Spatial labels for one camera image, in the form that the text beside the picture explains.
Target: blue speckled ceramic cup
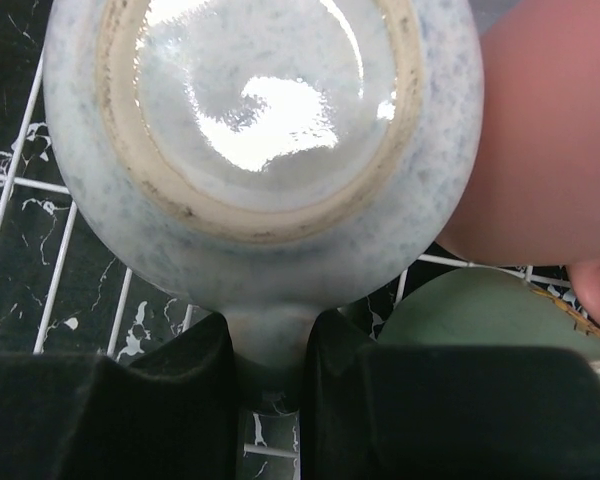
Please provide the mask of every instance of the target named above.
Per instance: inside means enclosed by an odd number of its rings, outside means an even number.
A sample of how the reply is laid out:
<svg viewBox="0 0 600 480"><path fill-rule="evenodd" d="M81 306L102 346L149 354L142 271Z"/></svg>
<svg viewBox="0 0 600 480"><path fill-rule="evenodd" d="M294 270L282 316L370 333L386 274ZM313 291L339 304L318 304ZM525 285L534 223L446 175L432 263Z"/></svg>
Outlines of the blue speckled ceramic cup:
<svg viewBox="0 0 600 480"><path fill-rule="evenodd" d="M135 273L227 319L247 407L297 408L316 316L379 288L467 184L466 0L56 0L65 182Z"/></svg>

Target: pink mug handle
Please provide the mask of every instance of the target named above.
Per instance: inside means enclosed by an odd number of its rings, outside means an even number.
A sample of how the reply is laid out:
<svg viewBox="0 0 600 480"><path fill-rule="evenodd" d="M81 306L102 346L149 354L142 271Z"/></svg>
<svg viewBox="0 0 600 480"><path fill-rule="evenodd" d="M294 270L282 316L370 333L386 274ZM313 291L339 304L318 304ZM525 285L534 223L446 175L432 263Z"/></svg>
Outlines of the pink mug handle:
<svg viewBox="0 0 600 480"><path fill-rule="evenodd" d="M600 262L568 265L567 273L580 305L600 325Z"/></svg>

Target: dish rack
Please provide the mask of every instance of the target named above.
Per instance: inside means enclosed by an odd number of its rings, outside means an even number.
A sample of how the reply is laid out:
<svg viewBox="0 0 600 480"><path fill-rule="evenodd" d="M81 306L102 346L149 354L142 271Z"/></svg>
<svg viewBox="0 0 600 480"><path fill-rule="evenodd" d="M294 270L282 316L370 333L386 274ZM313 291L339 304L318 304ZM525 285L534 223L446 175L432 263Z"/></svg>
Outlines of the dish rack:
<svg viewBox="0 0 600 480"><path fill-rule="evenodd" d="M98 351L124 364L208 312L134 276L91 232L64 186L41 91L51 3L0 0L0 352ZM427 278L474 266L434 245L383 289L384 305L368 298L370 335ZM504 270L580 309L563 269ZM248 423L240 478L299 479L297 419L254 414Z"/></svg>

